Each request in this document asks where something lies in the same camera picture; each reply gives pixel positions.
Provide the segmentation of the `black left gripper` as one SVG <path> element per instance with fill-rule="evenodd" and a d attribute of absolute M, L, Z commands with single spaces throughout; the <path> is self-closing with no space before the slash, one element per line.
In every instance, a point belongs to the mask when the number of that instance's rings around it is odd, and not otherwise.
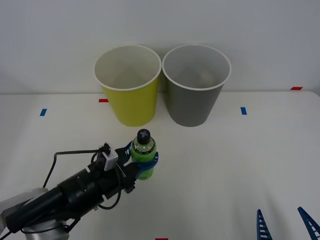
<path fill-rule="evenodd" d="M 127 194 L 135 189 L 135 181 L 141 174 L 153 169 L 159 160 L 159 153 L 138 154 L 131 153 L 132 141 L 125 147 L 117 148 L 118 162 L 115 168 L 104 171 L 103 164 L 95 161 L 88 166 L 90 175 L 97 183 L 102 194 L 110 199 L 119 191 L 124 190 Z M 133 163 L 124 166 L 129 159 Z"/>

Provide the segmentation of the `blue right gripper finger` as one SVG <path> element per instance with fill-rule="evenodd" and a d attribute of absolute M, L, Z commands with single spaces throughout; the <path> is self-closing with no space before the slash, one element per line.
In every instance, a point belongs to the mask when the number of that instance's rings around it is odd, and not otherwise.
<path fill-rule="evenodd" d="M 303 223 L 308 231 L 311 240 L 320 239 L 320 226 L 315 220 L 300 206 L 298 212 L 303 220 Z"/>
<path fill-rule="evenodd" d="M 270 232 L 260 209 L 256 213 L 257 240 L 270 240 Z"/>

